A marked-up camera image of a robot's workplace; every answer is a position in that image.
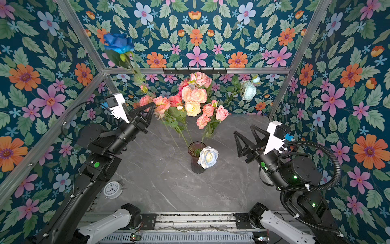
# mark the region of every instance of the pink rose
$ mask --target pink rose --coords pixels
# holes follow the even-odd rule
[[[183,101],[185,101],[185,102],[191,101],[191,92],[192,92],[191,87],[189,87],[189,86],[183,87],[182,96],[181,96]]]
[[[217,113],[215,114],[215,118],[220,121],[224,121],[226,117],[229,115],[229,111],[224,109],[222,105],[218,107]]]
[[[166,97],[159,96],[153,99],[153,102],[157,105],[154,111],[158,114],[163,114],[170,107],[170,102]]]
[[[183,102],[181,101],[181,97],[179,95],[172,96],[168,98],[170,101],[170,105],[172,107],[177,107],[178,105],[183,105]]]
[[[199,129],[203,129],[210,120],[211,119],[209,117],[207,117],[206,115],[203,114],[196,121],[196,125],[199,127]]]
[[[140,106],[144,106],[144,105],[147,105],[149,103],[153,102],[153,99],[151,96],[149,95],[145,95],[141,98],[140,100]]]
[[[182,90],[184,87],[188,86],[188,79],[184,79],[181,81],[180,85],[178,86],[179,87],[179,96],[182,96]]]
[[[211,117],[214,114],[214,107],[211,103],[205,104],[203,106],[203,115],[206,115],[207,117]]]
[[[197,103],[205,103],[207,101],[207,92],[202,88],[195,88],[191,92],[191,101],[195,101]]]

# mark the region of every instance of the green leaf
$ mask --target green leaf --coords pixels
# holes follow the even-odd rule
[[[39,72],[39,74],[43,78],[47,79],[50,82],[54,82],[55,81],[55,75],[54,75],[54,73],[51,70],[46,69],[46,68],[35,68],[35,69]]]
[[[22,233],[25,234],[24,238],[27,238],[27,236],[30,234],[30,232],[35,228],[35,225],[37,224],[38,216],[33,214],[30,219],[26,219],[23,224],[23,231]]]
[[[376,190],[369,190],[366,196],[367,208],[378,208],[382,205],[383,198]]]
[[[16,89],[13,85],[9,87],[8,96],[14,106],[25,107],[27,105],[27,98],[21,90]]]
[[[172,8],[174,11],[183,13],[184,11],[187,11],[188,8],[185,6],[184,2],[181,0],[176,0],[176,2],[172,2]]]
[[[213,0],[207,0],[201,10],[206,12],[213,12],[217,9],[217,3],[213,2]]]
[[[367,92],[365,91],[365,85],[362,84],[360,86],[360,88],[357,89],[355,91],[355,94],[352,96],[352,99],[351,99],[352,104],[353,105],[359,105],[360,102],[362,102],[365,99],[366,93]]]
[[[339,41],[336,42],[335,44],[332,45],[332,47],[329,49],[328,51],[328,59],[331,59],[335,54],[336,54],[336,51],[337,51],[337,48],[339,47]]]
[[[340,209],[341,211],[345,210],[345,203],[339,199],[339,198],[332,198],[333,202],[335,203],[336,207]]]
[[[355,143],[355,140],[356,140],[356,139],[355,139],[355,134],[353,133],[352,130],[349,131],[348,136],[347,136],[347,140],[348,140],[348,142],[351,143],[351,144],[354,144],[354,143]]]
[[[114,21],[115,25],[118,26],[119,28],[126,30],[124,27],[124,23],[119,16],[117,15],[112,16],[112,21]]]
[[[278,16],[274,14],[268,19],[266,30],[273,27],[276,24],[276,22],[278,22]]]
[[[368,112],[368,116],[366,116],[366,121],[374,128],[380,129],[381,131],[385,130],[385,125],[383,122],[385,119],[382,117],[383,114],[378,113],[378,110],[371,110]]]
[[[363,27],[363,30],[360,32],[360,36],[364,39],[374,39],[374,31],[376,30],[374,20],[367,20]]]
[[[363,67],[363,72],[361,73],[362,79],[371,78],[373,75],[380,73],[379,69],[376,69],[375,66],[366,66]]]
[[[273,12],[275,12],[275,4],[270,4],[264,9],[260,18],[269,17],[273,14]]]
[[[350,38],[348,38],[344,43],[343,45],[341,45],[341,48],[339,50],[339,53],[345,53],[346,51],[348,51],[351,47],[353,47],[353,45],[355,44],[355,38],[352,36]]]
[[[34,30],[33,27],[31,27],[29,24],[25,23],[24,21],[17,21],[16,25],[19,27],[19,30],[21,33],[26,34],[28,36],[36,36],[39,35],[39,32]]]
[[[328,136],[326,137],[326,140],[331,142],[331,143],[336,143],[338,142],[339,140],[339,135],[336,133],[336,132],[331,132],[330,134],[328,134]]]
[[[347,122],[346,118],[344,117],[342,120],[340,120],[339,125],[338,125],[338,131],[343,134],[347,131]]]

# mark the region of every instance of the peach rose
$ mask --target peach rose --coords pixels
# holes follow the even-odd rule
[[[203,106],[203,115],[206,115],[207,117],[211,117],[214,114],[214,107],[211,103],[205,104]]]
[[[181,93],[181,95],[182,95],[181,98],[183,99],[183,101],[185,101],[185,102],[191,101],[191,92],[192,92],[191,87],[189,87],[189,86],[183,87],[183,90]]]
[[[183,105],[181,97],[179,95],[172,96],[168,98],[172,107],[177,107],[178,105]]]
[[[187,79],[184,79],[181,81],[180,85],[178,86],[179,88],[179,95],[182,96],[182,90],[184,87],[188,86],[188,80]]]
[[[215,118],[220,121],[224,121],[226,117],[229,115],[229,111],[224,109],[222,105],[218,107],[217,113],[215,114]]]
[[[195,88],[192,92],[191,92],[191,101],[195,101],[195,102],[198,102],[198,103],[205,103],[207,101],[207,92],[205,89],[202,89],[202,88]]]
[[[199,129],[203,129],[210,120],[211,119],[209,117],[207,117],[206,115],[202,115],[196,121],[196,125],[199,127]]]
[[[194,101],[186,102],[186,111],[188,116],[195,117],[196,115],[200,114],[202,111],[200,109],[200,104]]]
[[[149,103],[153,102],[153,99],[151,96],[149,95],[145,95],[141,98],[140,100],[140,106],[144,106],[144,105],[147,105]]]
[[[165,110],[170,107],[170,102],[166,97],[159,96],[158,98],[153,99],[153,102],[157,106],[154,111],[158,114],[163,114]]]

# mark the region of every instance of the pink flower print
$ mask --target pink flower print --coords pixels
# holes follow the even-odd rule
[[[217,55],[218,53],[221,54],[222,50],[223,50],[223,47],[221,47],[221,44],[218,44],[218,46],[214,45],[213,52],[215,52],[215,55]]]
[[[286,66],[287,65],[287,61],[285,59],[291,57],[293,54],[292,53],[286,53],[287,52],[287,46],[284,46],[280,52],[276,51],[276,50],[273,50],[271,55],[274,57],[272,59],[269,59],[267,61],[267,64],[273,64],[272,67],[279,67],[282,66]]]
[[[106,85],[106,83],[104,83],[104,81],[102,81],[100,84],[99,84],[99,87],[97,88],[97,91],[99,93],[101,93],[102,91],[105,91],[106,89],[104,88],[104,86]]]
[[[353,109],[356,110],[355,112],[353,112],[353,116],[357,116],[359,120],[362,119],[362,117],[367,117],[368,116],[368,112],[367,110],[370,108],[370,106],[366,105],[366,106],[363,106],[363,102],[360,102],[359,106],[353,106]]]
[[[361,202],[357,201],[355,195],[352,196],[352,199],[350,197],[347,197],[347,200],[349,202],[347,203],[347,207],[352,209],[354,215],[356,215],[357,213],[363,214],[361,207],[363,207],[364,205]]]
[[[349,171],[347,173],[348,176],[353,179],[349,182],[350,186],[352,186],[352,187],[358,186],[358,190],[362,194],[364,194],[364,192],[365,192],[364,188],[367,188],[369,190],[374,189],[372,187],[371,183],[366,181],[370,178],[370,173],[363,172],[363,174],[360,174],[360,169],[358,166],[355,166],[355,168],[353,168],[353,171],[355,172],[355,174],[352,171]]]
[[[343,163],[343,159],[346,162],[351,161],[349,156],[346,154],[347,152],[349,152],[349,147],[348,146],[343,147],[341,141],[337,142],[337,147],[335,145],[330,145],[330,148],[334,151],[333,154],[337,157],[340,164]]]
[[[221,89],[220,86],[221,86],[220,84],[218,84],[218,85],[217,85],[217,84],[214,84],[213,87],[212,87],[211,89],[212,89],[213,91],[218,91],[218,90]]]
[[[30,120],[34,121],[35,117],[40,117],[41,115],[38,113],[39,108],[34,108],[34,106],[30,103],[28,105],[28,108],[24,107],[22,108],[25,113],[23,114],[23,117],[27,118],[30,117]]]
[[[39,210],[39,207],[36,207],[36,205],[39,203],[39,200],[35,200],[32,202],[32,199],[29,198],[26,202],[26,206],[20,206],[18,208],[20,215],[19,215],[19,220],[24,218],[26,216],[26,219],[31,219],[32,213],[35,213],[36,211]]]
[[[157,75],[145,75],[146,80],[150,80],[152,83],[154,83],[156,80],[158,80]]]
[[[238,77],[239,80],[250,80],[249,74],[240,74]]]
[[[48,150],[46,151],[45,155],[43,155],[40,160],[39,160],[39,164],[40,165],[43,165],[45,162],[46,162],[46,159],[48,160],[51,160],[53,159],[53,154],[51,154],[51,152],[54,150],[54,146],[50,146],[48,148]]]
[[[71,154],[71,150],[72,150],[73,147],[70,146],[69,143],[67,143],[67,144],[62,144],[61,148],[62,149],[60,149],[59,153],[62,153],[62,156],[66,157],[67,154],[68,155]]]
[[[261,54],[262,55],[261,59],[268,60],[268,58],[272,57],[271,53],[272,53],[271,51],[268,51],[266,49],[265,52]]]
[[[298,89],[298,78],[292,78],[292,81],[290,81],[290,91],[292,91],[293,93],[295,92],[295,89]]]
[[[299,88],[299,94],[297,95],[298,103],[305,103],[305,99],[307,98],[306,88],[302,90],[302,88]]]
[[[374,11],[376,11],[380,7],[381,7],[381,3],[378,2],[378,0],[368,0],[367,6],[364,6],[360,10],[360,12],[363,13],[362,16],[360,17],[360,20],[363,20],[365,17],[367,17],[367,19],[371,19]]]
[[[179,52],[181,52],[181,49],[179,48],[179,45],[175,46],[174,44],[172,44],[172,47],[170,49],[172,51],[172,54],[179,55]]]
[[[329,82],[329,79],[322,80],[322,85],[320,86],[320,88],[322,89],[322,92],[328,91],[330,85],[331,85],[331,83]]]
[[[177,77],[175,75],[163,75],[165,77],[164,81],[173,84],[174,80],[177,80]]]
[[[189,63],[188,66],[192,67],[195,66],[198,68],[200,66],[206,66],[206,62],[203,60],[207,58],[208,54],[207,53],[200,53],[200,48],[198,46],[194,47],[194,53],[187,53],[186,56],[189,59],[192,59]]]
[[[55,83],[53,83],[53,86],[55,86],[55,90],[56,91],[61,91],[62,93],[65,91],[64,89],[67,88],[66,85],[64,85],[64,81],[63,80],[59,80],[59,79],[55,79]]]
[[[31,181],[34,181],[38,178],[37,174],[30,175],[29,177],[25,178],[24,181],[19,185],[19,187],[15,191],[15,197],[19,198],[22,194],[24,189],[27,191],[32,191],[34,190],[34,184],[30,183]]]
[[[15,17],[11,12],[14,12],[15,9],[12,6],[6,4],[6,0],[0,0],[0,18],[4,19],[6,16],[8,16],[14,20]]]
[[[56,92],[53,85],[48,87],[48,93],[41,88],[38,88],[37,92],[43,99],[35,98],[32,100],[31,104],[36,107],[45,106],[42,110],[44,118],[49,117],[51,115],[51,111],[53,111],[53,113],[57,116],[60,116],[65,111],[65,107],[60,102],[65,101],[66,96],[64,94],[55,95]]]
[[[299,110],[297,111],[297,118],[298,119],[302,119],[304,117],[303,112],[304,112],[304,110],[299,108]]]
[[[90,95],[90,97],[86,100],[87,102],[93,102],[94,101],[94,97],[96,97],[96,95],[94,93],[92,93]]]
[[[221,77],[219,78],[219,80],[223,80],[223,83],[226,84],[226,82],[232,81],[232,77],[233,77],[233,76],[234,76],[234,74],[221,75]]]
[[[329,94],[322,94],[321,99],[326,102],[322,105],[321,110],[327,111],[329,108],[329,114],[333,117],[336,114],[336,107],[342,109],[345,107],[344,100],[339,99],[344,95],[345,88],[339,88],[335,93],[335,86],[332,84],[329,86]]]

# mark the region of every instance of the orange flower print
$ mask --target orange flower print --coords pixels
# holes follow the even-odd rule
[[[243,54],[243,52],[237,52],[237,54],[232,54],[232,58],[229,59],[228,63],[230,68],[244,68],[248,63],[246,59],[248,56]]]
[[[263,110],[263,109],[265,109],[266,108],[266,103],[258,103],[258,104],[256,104],[256,110],[257,111],[261,111],[261,110]]]
[[[341,73],[342,78],[340,79],[341,84],[345,88],[354,87],[356,85],[356,82],[359,82],[362,76],[360,75],[363,72],[363,69],[360,67],[359,64],[348,65],[346,70],[344,70]]]
[[[103,44],[105,44],[104,43],[104,38],[103,38],[103,36],[105,35],[105,34],[107,34],[107,30],[106,29],[99,29],[98,31],[97,31],[97,37],[99,38],[99,41],[101,42],[101,43],[103,43]]]
[[[32,91],[33,88],[38,87],[37,84],[41,83],[41,79],[38,78],[40,76],[38,71],[34,70],[30,65],[18,64],[18,68],[10,69],[9,73],[11,74],[9,80],[12,83],[16,83],[15,87],[20,90]]]
[[[290,42],[292,42],[295,37],[295,30],[287,28],[285,31],[282,31],[280,37],[278,38],[278,42],[280,46],[287,46]]]
[[[377,169],[385,167],[385,161],[390,161],[390,152],[386,151],[387,143],[383,139],[376,140],[376,135],[367,134],[367,137],[360,136],[356,139],[358,144],[353,145],[356,160],[367,169],[372,169],[372,165]]]
[[[77,80],[79,83],[83,83],[84,86],[87,86],[92,80],[92,74],[89,67],[87,67],[84,63],[76,64],[76,68],[74,70],[74,74],[77,75]]]
[[[0,137],[0,167],[3,172],[13,170],[14,164],[18,165],[22,161],[22,155],[27,154],[27,147],[23,144],[19,138],[12,141],[10,136]]]
[[[311,64],[306,64],[299,75],[299,79],[301,80],[301,85],[307,86],[307,84],[312,81],[312,75],[314,74],[313,66]]]
[[[157,54],[156,52],[152,52],[152,54],[147,55],[148,60],[146,60],[147,64],[150,65],[151,68],[165,68],[167,61],[163,58],[162,54]]]
[[[193,43],[195,46],[199,46],[203,42],[203,34],[200,33],[200,30],[193,29],[192,33],[190,34],[191,43]]]

